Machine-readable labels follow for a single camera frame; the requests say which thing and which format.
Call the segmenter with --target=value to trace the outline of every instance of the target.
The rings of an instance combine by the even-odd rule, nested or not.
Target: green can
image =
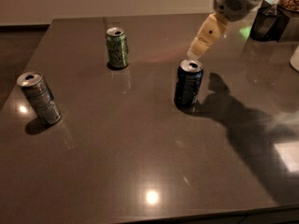
[[[128,63],[128,44],[124,30],[120,27],[112,27],[106,34],[108,66],[112,69],[123,69]]]

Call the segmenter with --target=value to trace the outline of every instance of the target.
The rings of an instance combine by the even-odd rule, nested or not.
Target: tabletop
[[[174,105],[177,69],[207,14],[57,19],[25,71],[62,119],[43,126],[16,86],[0,112],[3,223],[115,223],[299,204],[295,45],[230,23],[203,56],[197,103]],[[107,66],[106,30],[129,66]]]

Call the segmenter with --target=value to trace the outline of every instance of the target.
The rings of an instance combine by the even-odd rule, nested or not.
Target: can
[[[41,73],[26,72],[17,84],[43,124],[52,125],[61,119],[61,111]]]
[[[203,65],[195,60],[184,60],[178,67],[175,104],[178,107],[194,105],[204,75]]]
[[[128,63],[128,44],[124,30],[120,27],[112,27],[106,33],[108,66],[112,69],[123,69]]]

